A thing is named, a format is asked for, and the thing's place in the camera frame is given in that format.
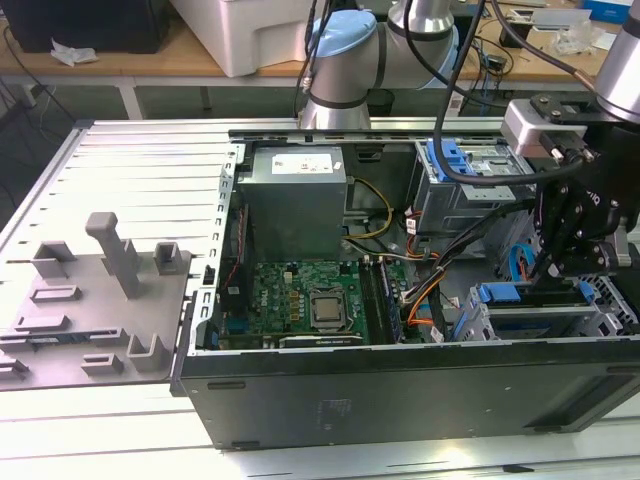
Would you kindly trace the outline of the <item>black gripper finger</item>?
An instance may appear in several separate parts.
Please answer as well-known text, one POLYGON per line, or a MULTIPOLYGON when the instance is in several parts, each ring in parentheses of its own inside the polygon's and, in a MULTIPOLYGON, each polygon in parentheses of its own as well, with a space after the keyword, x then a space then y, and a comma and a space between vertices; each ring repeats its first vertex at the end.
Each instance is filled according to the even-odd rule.
POLYGON ((579 182, 546 182, 536 188, 534 230, 540 250, 531 271, 535 281, 586 272, 583 241, 576 237, 585 211, 585 189, 579 182))
POLYGON ((625 254, 619 255, 606 240, 579 241, 550 255, 547 273, 554 278, 613 274, 625 267, 625 254))

